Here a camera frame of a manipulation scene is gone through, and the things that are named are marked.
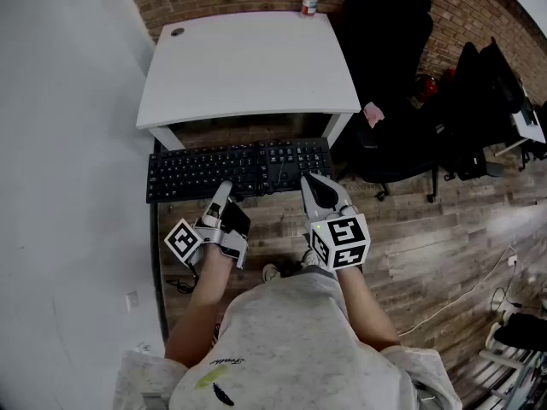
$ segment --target black metal edge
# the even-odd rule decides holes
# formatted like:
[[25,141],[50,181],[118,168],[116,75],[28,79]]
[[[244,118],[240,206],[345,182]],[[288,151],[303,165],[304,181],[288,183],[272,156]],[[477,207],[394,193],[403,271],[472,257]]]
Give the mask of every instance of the black metal edge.
[[[154,140],[154,153],[160,152],[161,144]],[[159,227],[157,215],[157,203],[150,204],[150,256],[152,259],[152,278],[154,279],[154,291],[156,292],[157,315],[160,320],[160,329],[162,331],[163,342],[169,337],[168,317],[165,312],[165,303],[163,299],[162,271],[160,269],[160,244]]]

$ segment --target white t-shirt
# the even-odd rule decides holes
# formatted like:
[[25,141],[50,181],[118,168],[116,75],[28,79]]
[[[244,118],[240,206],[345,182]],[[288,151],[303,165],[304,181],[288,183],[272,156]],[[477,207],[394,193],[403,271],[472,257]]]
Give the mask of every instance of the white t-shirt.
[[[417,388],[435,399],[420,401]],[[159,397],[169,410],[462,408],[436,351],[360,343],[338,282],[319,273],[238,296],[218,343],[192,369],[127,353],[114,410],[153,408]]]

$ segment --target hand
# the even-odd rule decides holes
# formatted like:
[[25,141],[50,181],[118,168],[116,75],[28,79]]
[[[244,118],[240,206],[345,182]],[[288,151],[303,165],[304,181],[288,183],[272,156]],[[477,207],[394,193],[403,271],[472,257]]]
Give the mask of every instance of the hand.
[[233,258],[222,254],[221,247],[215,243],[206,243],[203,246],[203,265],[232,267]]

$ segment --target keyboard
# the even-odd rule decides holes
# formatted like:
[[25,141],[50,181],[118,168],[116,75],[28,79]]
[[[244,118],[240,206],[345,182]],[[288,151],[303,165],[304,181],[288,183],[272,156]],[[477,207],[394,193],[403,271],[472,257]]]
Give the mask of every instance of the keyboard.
[[160,152],[149,158],[146,201],[208,199],[225,180],[239,199],[300,190],[304,173],[331,178],[331,165],[326,138]]

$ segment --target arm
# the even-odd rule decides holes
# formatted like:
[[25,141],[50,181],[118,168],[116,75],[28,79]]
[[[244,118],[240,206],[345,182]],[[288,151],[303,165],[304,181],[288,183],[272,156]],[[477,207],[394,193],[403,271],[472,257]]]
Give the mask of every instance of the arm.
[[346,267],[337,275],[357,338],[377,351],[401,344],[395,326],[374,299],[359,268]]
[[223,255],[217,245],[205,245],[201,276],[184,315],[169,334],[166,359],[191,368],[207,355],[232,265],[233,260]]

